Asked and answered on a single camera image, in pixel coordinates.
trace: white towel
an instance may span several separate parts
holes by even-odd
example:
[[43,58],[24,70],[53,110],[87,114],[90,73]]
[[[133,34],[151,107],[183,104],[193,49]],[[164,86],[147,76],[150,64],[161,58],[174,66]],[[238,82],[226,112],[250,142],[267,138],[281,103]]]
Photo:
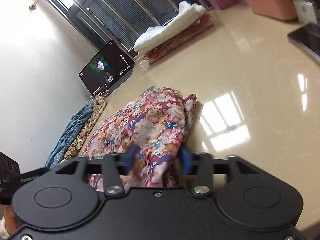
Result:
[[146,54],[188,28],[199,19],[205,11],[205,8],[201,5],[196,3],[191,5],[186,1],[182,1],[179,3],[178,15],[166,26],[149,27],[146,32],[141,34],[136,40],[134,50],[139,51],[139,56]]

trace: circular pad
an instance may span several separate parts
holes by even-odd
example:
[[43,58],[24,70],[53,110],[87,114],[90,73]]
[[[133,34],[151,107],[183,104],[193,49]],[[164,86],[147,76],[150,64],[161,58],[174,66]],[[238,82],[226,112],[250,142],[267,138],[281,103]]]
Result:
[[250,188],[244,192],[243,197],[249,205],[257,208],[270,208],[280,201],[279,193],[268,187]]
[[240,175],[217,193],[217,206],[233,222],[254,230],[295,224],[303,208],[299,192],[266,174]]
[[35,202],[44,208],[58,208],[67,205],[72,193],[62,187],[44,188],[35,195]]
[[12,198],[17,218],[39,229],[81,223],[98,204],[99,197],[93,187],[74,175],[54,171],[19,188]]

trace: floral fabric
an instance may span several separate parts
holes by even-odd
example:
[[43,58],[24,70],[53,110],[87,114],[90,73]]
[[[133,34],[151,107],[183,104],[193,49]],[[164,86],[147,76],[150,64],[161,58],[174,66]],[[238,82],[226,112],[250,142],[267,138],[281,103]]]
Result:
[[[195,94],[183,99],[177,90],[152,86],[100,124],[84,155],[100,159],[137,144],[135,166],[129,176],[121,176],[125,189],[170,186],[174,182],[169,167],[181,142],[187,139],[195,105]],[[90,184],[103,190],[101,175],[93,175]]]

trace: tan crocheted fabric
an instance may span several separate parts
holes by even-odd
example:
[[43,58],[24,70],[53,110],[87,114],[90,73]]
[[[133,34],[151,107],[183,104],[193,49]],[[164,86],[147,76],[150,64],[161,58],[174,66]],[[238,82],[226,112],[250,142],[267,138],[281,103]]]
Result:
[[102,114],[104,108],[106,107],[105,98],[103,101],[100,101],[101,105],[93,105],[93,112],[89,119],[84,123],[81,131],[78,133],[77,137],[70,144],[69,148],[65,151],[63,159],[66,159],[68,156],[78,155],[82,145],[84,144],[86,138],[90,134],[92,128],[97,122],[98,118]]

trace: glossy floor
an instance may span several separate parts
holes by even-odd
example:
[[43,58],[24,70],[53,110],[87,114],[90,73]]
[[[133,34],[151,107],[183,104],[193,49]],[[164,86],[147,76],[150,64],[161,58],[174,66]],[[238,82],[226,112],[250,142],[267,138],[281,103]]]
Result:
[[215,15],[220,27],[151,66],[137,64],[100,120],[151,85],[196,93],[189,147],[239,155],[294,186],[304,199],[297,226],[305,229],[320,220],[320,67],[287,40],[298,23],[242,5]]

